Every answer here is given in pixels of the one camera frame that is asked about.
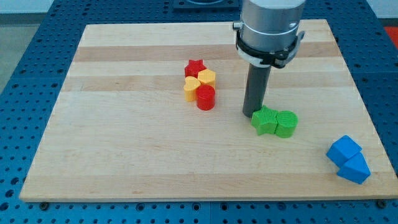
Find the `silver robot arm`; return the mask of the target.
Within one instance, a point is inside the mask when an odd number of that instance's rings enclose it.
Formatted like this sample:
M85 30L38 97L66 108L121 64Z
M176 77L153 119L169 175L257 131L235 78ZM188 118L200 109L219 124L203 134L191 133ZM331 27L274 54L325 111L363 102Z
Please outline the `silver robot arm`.
M285 67L297 54L305 0L244 0L233 23L238 55L259 68Z

